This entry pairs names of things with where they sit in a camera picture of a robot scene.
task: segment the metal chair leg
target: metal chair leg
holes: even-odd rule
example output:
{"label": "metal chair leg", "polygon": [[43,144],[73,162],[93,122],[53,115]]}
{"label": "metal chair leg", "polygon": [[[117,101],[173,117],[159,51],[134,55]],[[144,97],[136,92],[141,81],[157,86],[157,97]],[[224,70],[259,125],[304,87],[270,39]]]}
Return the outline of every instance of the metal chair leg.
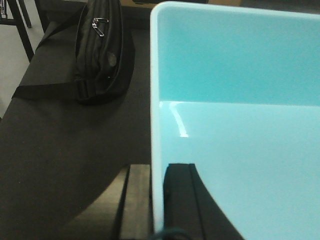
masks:
{"label": "metal chair leg", "polygon": [[26,28],[25,28],[25,24],[22,20],[19,8],[18,8],[18,4],[16,2],[16,0],[7,0],[13,19],[16,22],[16,28],[19,32],[22,44],[24,46],[24,50],[25,53],[29,59],[29,62],[31,61],[32,57],[34,56],[34,51],[32,49]]}
{"label": "metal chair leg", "polygon": [[40,0],[34,0],[34,3],[36,6],[36,10],[38,11],[38,14],[39,14],[43,32],[45,33],[49,25],[47,14],[45,13],[45,11],[41,9]]}
{"label": "metal chair leg", "polygon": [[28,14],[28,11],[27,11],[27,8],[25,5],[25,1],[24,0],[18,0],[18,1],[19,1],[19,5],[21,8],[21,12],[22,12],[24,20],[25,20],[25,24],[30,29],[32,26],[31,26],[31,21],[30,21],[29,14]]}

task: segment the black fabric surface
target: black fabric surface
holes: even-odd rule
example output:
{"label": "black fabric surface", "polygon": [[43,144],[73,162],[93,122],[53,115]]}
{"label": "black fabric surface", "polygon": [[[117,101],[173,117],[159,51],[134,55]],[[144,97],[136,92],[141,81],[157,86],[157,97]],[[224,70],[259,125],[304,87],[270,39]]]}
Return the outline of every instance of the black fabric surface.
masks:
{"label": "black fabric surface", "polygon": [[[36,51],[24,84],[65,82],[73,72],[75,28]],[[122,166],[149,164],[149,32],[133,30],[135,69],[112,103],[14,98],[0,124],[0,239],[50,235],[85,209]]]}

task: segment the metal clip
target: metal clip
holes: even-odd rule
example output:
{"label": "metal clip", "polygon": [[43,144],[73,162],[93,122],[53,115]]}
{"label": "metal clip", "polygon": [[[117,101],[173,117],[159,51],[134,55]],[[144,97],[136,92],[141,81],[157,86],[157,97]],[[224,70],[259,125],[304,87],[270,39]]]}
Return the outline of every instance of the metal clip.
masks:
{"label": "metal clip", "polygon": [[100,37],[104,37],[105,34],[98,28],[98,23],[102,23],[102,24],[107,24],[109,23],[109,20],[106,18],[101,18],[101,17],[95,17],[92,21],[92,27],[93,29],[96,31],[96,33],[100,36]]}

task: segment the gray floor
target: gray floor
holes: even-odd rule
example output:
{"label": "gray floor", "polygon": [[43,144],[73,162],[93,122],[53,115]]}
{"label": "gray floor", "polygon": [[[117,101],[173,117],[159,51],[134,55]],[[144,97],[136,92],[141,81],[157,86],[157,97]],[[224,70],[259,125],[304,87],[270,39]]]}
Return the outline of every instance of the gray floor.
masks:
{"label": "gray floor", "polygon": [[[34,0],[24,0],[32,28],[27,28],[33,49],[44,35]],[[15,26],[0,25],[0,117],[10,103],[29,61]]]}

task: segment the black shoulder bag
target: black shoulder bag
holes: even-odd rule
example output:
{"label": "black shoulder bag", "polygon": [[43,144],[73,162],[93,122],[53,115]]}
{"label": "black shoulder bag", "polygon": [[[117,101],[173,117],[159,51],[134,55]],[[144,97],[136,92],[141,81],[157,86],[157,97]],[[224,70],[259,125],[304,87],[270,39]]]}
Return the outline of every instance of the black shoulder bag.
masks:
{"label": "black shoulder bag", "polygon": [[124,25],[120,1],[88,0],[83,9],[46,32],[39,46],[77,22],[73,79],[65,83],[20,85],[14,98],[76,99],[81,104],[99,104],[128,89],[134,70],[135,47],[131,32]]}

